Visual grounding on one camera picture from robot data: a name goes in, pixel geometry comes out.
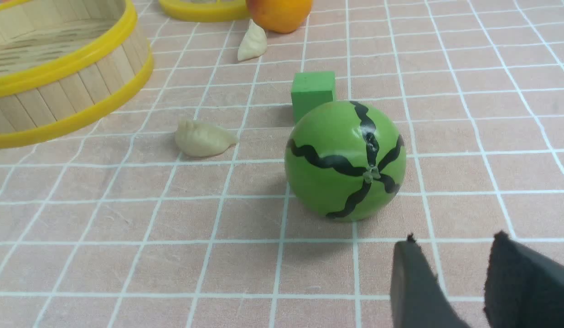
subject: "yellow rim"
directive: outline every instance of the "yellow rim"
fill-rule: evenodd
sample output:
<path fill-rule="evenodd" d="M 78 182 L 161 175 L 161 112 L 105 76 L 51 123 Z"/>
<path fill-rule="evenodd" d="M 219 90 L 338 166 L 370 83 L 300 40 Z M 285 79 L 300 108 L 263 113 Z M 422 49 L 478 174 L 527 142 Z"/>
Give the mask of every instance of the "yellow rim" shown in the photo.
<path fill-rule="evenodd" d="M 11 0 L 0 5 L 4 10 L 31 0 Z M 111 53 L 130 36 L 138 13 L 130 0 L 125 0 L 125 10 L 120 19 L 103 35 L 88 45 L 37 67 L 0 77 L 0 97 L 14 95 L 46 85 L 76 73 Z"/>
<path fill-rule="evenodd" d="M 193 4 L 182 0 L 159 0 L 165 13 L 182 21 L 235 21 L 249 17 L 244 0 L 218 2 L 217 4 Z"/>
<path fill-rule="evenodd" d="M 148 59 L 140 72 L 136 74 L 132 81 L 121 87 L 121 89 L 113 95 L 61 121 L 27 131 L 0 134 L 0 149 L 42 143 L 62 137 L 98 121 L 100 118 L 120 108 L 123 104 L 128 102 L 130 98 L 134 97 L 134 95 L 144 87 L 144 84 L 146 84 L 152 75 L 153 69 L 154 59 L 152 49 L 148 46 Z"/>

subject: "orange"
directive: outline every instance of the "orange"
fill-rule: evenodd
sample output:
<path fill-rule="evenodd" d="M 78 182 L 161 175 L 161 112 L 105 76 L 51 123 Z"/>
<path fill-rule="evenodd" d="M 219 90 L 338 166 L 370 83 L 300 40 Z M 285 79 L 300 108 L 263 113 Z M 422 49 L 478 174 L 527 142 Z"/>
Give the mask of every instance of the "orange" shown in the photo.
<path fill-rule="evenodd" d="M 255 24 L 277 33 L 292 33 L 304 23 L 313 0 L 246 0 Z"/>

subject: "wooden steamer basket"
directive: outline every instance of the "wooden steamer basket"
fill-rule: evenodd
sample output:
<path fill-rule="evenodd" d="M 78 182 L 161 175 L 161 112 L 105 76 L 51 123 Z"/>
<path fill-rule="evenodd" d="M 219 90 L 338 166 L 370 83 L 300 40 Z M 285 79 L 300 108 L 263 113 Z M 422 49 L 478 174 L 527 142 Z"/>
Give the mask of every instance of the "wooden steamer basket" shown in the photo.
<path fill-rule="evenodd" d="M 153 70 L 130 0 L 0 5 L 0 148 L 48 141 L 121 107 Z"/>

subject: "green wooden block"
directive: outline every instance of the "green wooden block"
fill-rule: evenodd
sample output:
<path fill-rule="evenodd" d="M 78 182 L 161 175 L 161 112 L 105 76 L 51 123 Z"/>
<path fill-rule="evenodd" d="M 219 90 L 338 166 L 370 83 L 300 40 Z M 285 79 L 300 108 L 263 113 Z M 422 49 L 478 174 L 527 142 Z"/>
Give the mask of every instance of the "green wooden block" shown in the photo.
<path fill-rule="evenodd" d="M 318 106 L 336 100 L 334 72 L 299 72 L 292 84 L 294 123 Z"/>

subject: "green ball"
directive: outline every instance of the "green ball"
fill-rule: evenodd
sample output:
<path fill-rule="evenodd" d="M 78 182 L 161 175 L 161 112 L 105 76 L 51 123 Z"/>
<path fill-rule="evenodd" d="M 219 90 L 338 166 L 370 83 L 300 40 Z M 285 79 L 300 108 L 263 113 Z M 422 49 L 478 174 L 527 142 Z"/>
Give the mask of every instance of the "green ball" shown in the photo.
<path fill-rule="evenodd" d="M 397 194 L 405 145 L 393 122 L 360 102 L 327 102 L 306 114 L 284 156 L 290 188 L 302 203 L 333 220 L 369 218 Z"/>

